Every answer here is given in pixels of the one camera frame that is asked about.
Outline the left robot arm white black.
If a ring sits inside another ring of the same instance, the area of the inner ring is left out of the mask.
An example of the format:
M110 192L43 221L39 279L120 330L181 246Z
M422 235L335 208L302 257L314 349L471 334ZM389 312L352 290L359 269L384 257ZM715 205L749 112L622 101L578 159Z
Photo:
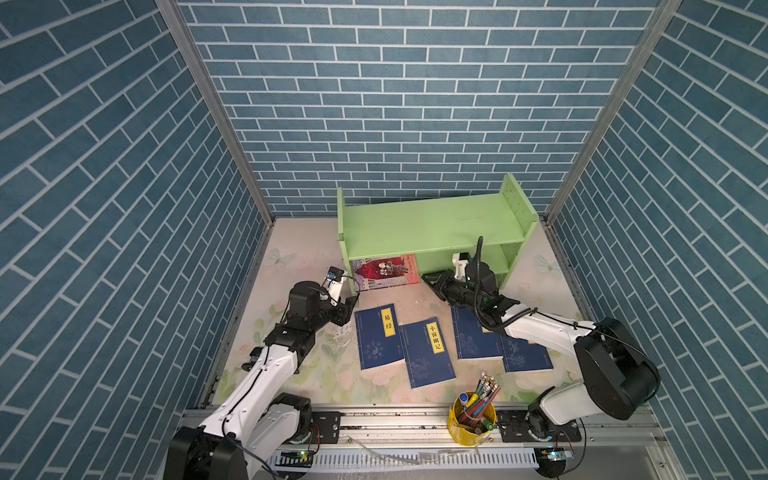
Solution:
M171 439L165 479L253 479L260 471L278 477L270 457L285 442L300 442L316 429L311 400L281 389L323 327L351 320L357 298L342 297L344 281L327 278L292 287L281 319L244 364L245 379L198 426L181 427Z

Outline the red pink Hamlet book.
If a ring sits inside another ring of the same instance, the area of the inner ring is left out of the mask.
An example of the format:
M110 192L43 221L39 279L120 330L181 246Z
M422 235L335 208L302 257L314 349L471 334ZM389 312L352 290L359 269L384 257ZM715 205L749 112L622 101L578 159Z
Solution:
M351 267L358 291L413 285L421 281L417 262L412 254L352 260Z

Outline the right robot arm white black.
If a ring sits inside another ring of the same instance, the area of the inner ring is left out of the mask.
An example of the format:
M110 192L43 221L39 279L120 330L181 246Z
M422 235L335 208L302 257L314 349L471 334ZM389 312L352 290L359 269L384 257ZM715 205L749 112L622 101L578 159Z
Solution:
M528 306L499 292L493 272L472 261L458 278L443 270L422 281L453 307L475 315L481 327L504 337L526 340L574 358L581 379L551 387L527 409L529 435L538 441L555 437L574 420L600 413L627 420L661 386L653 361L626 326L610 317L577 321Z

